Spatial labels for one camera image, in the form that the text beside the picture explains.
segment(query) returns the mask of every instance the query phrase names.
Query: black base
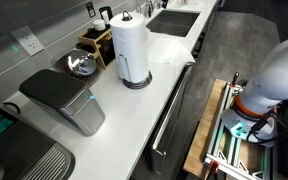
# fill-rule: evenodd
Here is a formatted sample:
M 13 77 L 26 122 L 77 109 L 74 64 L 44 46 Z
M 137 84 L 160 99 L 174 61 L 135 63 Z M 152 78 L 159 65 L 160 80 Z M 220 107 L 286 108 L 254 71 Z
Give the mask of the black base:
M 148 86 L 151 83 L 152 79 L 153 79 L 152 74 L 149 71 L 147 77 L 141 82 L 133 83 L 123 79 L 123 83 L 126 87 L 130 89 L 142 89 Z

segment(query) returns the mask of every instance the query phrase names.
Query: dishwasher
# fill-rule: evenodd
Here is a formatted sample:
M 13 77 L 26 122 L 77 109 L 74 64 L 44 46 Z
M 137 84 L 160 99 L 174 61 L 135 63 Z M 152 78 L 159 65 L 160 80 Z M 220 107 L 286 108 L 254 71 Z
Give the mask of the dishwasher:
M 157 125 L 145 147 L 144 153 L 151 172 L 163 174 L 164 163 L 170 151 L 169 144 L 174 134 L 177 123 L 180 123 L 179 114 L 181 111 L 187 79 L 191 72 L 192 65 L 187 64 L 166 103 Z

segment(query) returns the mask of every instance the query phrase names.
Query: metal frame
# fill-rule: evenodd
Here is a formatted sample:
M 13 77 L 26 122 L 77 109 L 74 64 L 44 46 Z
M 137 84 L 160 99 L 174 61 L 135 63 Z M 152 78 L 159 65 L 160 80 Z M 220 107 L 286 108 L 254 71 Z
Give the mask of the metal frame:
M 262 155 L 263 167 L 259 167 L 259 171 L 252 174 L 248 171 L 245 164 L 239 159 L 241 139 L 235 138 L 230 135 L 230 144 L 228 147 L 227 157 L 219 149 L 219 144 L 222 139 L 222 135 L 225 131 L 225 127 L 221 121 L 221 113 L 224 109 L 228 108 L 231 104 L 233 95 L 243 90 L 242 87 L 231 87 L 229 83 L 224 88 L 223 99 L 219 112 L 217 114 L 214 132 L 208 147 L 208 151 L 204 160 L 204 163 L 209 165 L 212 161 L 216 161 L 220 164 L 219 169 L 225 172 L 228 176 L 238 180 L 269 180 L 277 178 L 277 147 L 271 148 L 265 147 Z

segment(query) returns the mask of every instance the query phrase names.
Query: wooden board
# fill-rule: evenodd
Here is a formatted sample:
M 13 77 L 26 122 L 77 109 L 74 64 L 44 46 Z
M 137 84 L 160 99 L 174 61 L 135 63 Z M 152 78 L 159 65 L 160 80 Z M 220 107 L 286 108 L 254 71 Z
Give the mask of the wooden board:
M 218 108 L 223 98 L 222 90 L 225 84 L 226 82 L 222 80 L 217 79 L 215 81 L 183 167 L 185 171 L 202 179 L 204 179 L 208 173 L 208 166 L 203 165 L 203 161 L 207 153 L 210 138 L 213 134 L 217 113 L 219 111 Z M 225 151 L 225 146 L 228 146 L 227 139 L 229 138 L 226 138 L 226 136 L 227 134 L 224 133 L 220 142 L 219 148 L 222 152 Z M 262 146 L 242 141 L 239 159 L 250 172 L 259 171 L 263 152 L 264 148 Z

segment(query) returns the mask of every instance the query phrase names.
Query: white robot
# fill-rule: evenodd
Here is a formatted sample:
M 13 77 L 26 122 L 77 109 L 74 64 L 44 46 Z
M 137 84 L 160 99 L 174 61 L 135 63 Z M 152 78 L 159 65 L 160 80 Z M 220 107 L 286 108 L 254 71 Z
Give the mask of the white robot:
M 288 40 L 270 52 L 257 74 L 234 98 L 230 108 L 223 111 L 221 119 L 233 136 L 251 143 L 264 142 L 277 136 L 277 123 L 269 117 L 272 108 L 287 99 Z

